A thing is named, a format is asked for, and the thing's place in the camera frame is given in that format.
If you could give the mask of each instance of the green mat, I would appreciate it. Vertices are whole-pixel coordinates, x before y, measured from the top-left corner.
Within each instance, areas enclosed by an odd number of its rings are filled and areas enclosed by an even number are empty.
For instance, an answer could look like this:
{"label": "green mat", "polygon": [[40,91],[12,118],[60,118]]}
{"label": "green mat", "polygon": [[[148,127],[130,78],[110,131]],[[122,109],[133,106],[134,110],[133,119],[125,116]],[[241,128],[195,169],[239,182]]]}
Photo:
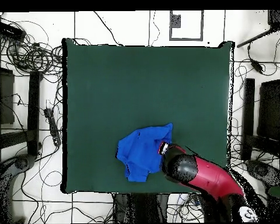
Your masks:
{"label": "green mat", "polygon": [[62,45],[66,193],[191,191],[162,172],[145,183],[129,182],[115,158],[118,141],[135,129],[170,122],[173,142],[226,166],[232,42],[219,48],[119,47],[63,39]]}

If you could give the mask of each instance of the cable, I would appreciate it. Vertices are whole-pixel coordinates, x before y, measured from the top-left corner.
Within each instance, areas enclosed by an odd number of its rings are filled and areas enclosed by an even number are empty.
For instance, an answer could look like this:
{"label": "cable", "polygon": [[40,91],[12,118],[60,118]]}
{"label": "cable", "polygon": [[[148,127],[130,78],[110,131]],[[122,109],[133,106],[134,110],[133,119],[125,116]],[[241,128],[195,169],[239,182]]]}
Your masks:
{"label": "cable", "polygon": [[104,21],[101,19],[101,17],[96,13],[96,11],[93,11],[93,12],[94,12],[94,13],[96,14],[96,16],[100,19],[100,21],[102,22],[102,24],[104,24],[104,26],[106,27],[106,29],[111,33],[112,38],[113,38],[113,40],[115,41],[115,43],[118,44],[119,46],[123,46],[122,44],[119,44],[119,43],[115,40],[113,33],[112,33],[111,30],[107,27],[107,25],[104,23]]}
{"label": "cable", "polygon": [[155,27],[157,28],[157,30],[159,31],[159,34],[157,35],[156,40],[154,40],[150,46],[152,46],[152,45],[154,44],[154,42],[157,41],[157,40],[159,39],[159,35],[160,35],[160,29],[158,28],[158,26],[157,26],[156,23],[155,23],[155,15],[156,15],[156,10],[155,10],[155,13],[153,14],[152,22],[153,22],[153,24],[155,25]]}
{"label": "cable", "polygon": [[275,46],[275,55],[274,55],[274,59],[273,59],[273,64],[276,66],[276,68],[275,68],[275,71],[274,71],[273,73],[269,74],[269,75],[263,73],[263,72],[265,72],[265,70],[266,70],[266,67],[265,67],[264,64],[261,64],[260,62],[258,62],[258,61],[256,61],[256,60],[254,60],[254,59],[251,58],[251,56],[250,56],[250,48],[251,48],[252,42],[248,45],[248,47],[247,47],[248,57],[249,57],[249,59],[250,59],[250,61],[251,61],[251,64],[252,64],[253,68],[254,68],[257,72],[259,72],[260,74],[262,74],[262,75],[264,75],[264,76],[271,76],[271,75],[273,75],[273,74],[275,74],[275,73],[277,72],[277,69],[278,69],[278,68],[280,69],[280,67],[278,67],[277,64],[275,63],[275,59],[276,59],[276,54],[277,54],[277,48],[278,48],[279,41],[280,41],[280,38],[279,38],[278,41],[276,42],[276,46]]}
{"label": "cable", "polygon": [[37,204],[36,209],[34,210],[34,212],[32,213],[32,215],[31,215],[31,217],[30,217],[30,219],[29,219],[29,221],[28,221],[28,224],[30,224],[32,217],[34,216],[34,214],[36,213],[37,209],[39,208],[39,202],[37,202],[34,198],[32,198],[31,196],[28,196],[28,195],[24,192],[24,190],[23,190],[23,184],[24,184],[25,178],[26,178],[26,171],[24,172],[24,179],[23,179],[23,181],[22,181],[22,184],[21,184],[21,188],[20,188],[20,189],[21,189],[22,193],[23,193],[26,197],[32,199],[32,200],[35,201],[36,204]]}

